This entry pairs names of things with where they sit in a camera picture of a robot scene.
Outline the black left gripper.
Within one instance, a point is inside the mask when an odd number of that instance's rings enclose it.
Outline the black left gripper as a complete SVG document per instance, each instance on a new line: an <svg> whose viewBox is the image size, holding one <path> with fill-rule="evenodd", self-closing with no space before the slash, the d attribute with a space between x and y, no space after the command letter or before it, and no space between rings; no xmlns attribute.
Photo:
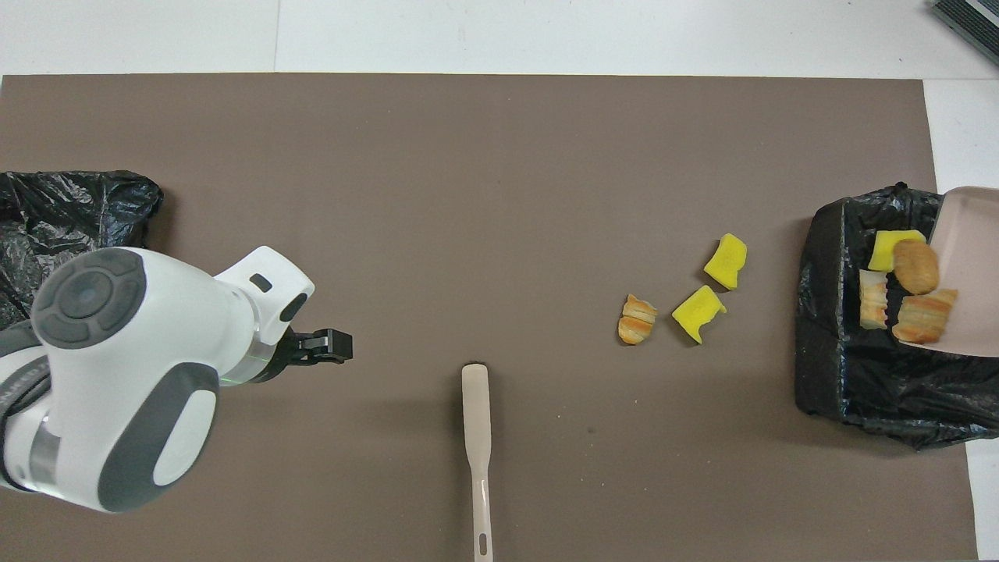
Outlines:
<svg viewBox="0 0 999 562"><path fill-rule="evenodd" d="M311 333L299 333L288 328L275 348L274 355L259 373L259 382L264 383L279 376L288 367L304 367L321 363L343 365L352 359L329 350L352 350L353 336L336 329L318 329Z"/></svg>

